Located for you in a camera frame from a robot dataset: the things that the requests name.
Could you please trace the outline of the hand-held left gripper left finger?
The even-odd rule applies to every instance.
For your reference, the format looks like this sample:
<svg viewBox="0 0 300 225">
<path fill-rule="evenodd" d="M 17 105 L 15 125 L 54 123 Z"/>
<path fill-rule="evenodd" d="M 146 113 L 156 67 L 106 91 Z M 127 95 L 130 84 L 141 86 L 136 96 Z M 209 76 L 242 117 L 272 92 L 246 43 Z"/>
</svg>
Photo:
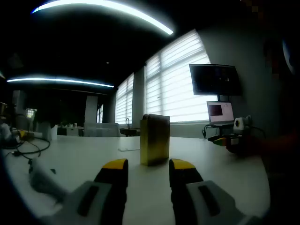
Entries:
<svg viewBox="0 0 300 225">
<path fill-rule="evenodd" d="M 60 210 L 40 218 L 42 225 L 121 225 L 128 187 L 128 160 L 106 163 L 93 181 L 67 194 Z"/>
</svg>

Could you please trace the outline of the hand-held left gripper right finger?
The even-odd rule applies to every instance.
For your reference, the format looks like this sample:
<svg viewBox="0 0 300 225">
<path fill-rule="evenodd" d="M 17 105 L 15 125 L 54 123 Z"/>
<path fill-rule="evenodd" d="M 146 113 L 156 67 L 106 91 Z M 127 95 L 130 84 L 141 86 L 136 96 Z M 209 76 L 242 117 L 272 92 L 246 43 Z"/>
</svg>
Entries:
<svg viewBox="0 0 300 225">
<path fill-rule="evenodd" d="M 177 225 L 259 225 L 260 218 L 237 209 L 234 198 L 204 181 L 188 161 L 169 160 L 171 201 Z"/>
</svg>

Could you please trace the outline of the person's right hand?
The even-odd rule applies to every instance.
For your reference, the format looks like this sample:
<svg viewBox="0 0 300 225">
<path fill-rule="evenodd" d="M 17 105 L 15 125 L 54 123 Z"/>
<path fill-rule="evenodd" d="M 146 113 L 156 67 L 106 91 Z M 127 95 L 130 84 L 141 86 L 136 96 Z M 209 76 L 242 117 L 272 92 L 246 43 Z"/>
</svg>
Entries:
<svg viewBox="0 0 300 225">
<path fill-rule="evenodd" d="M 226 141 L 226 149 L 239 157 L 258 155 L 260 140 L 251 135 L 231 137 Z"/>
</svg>

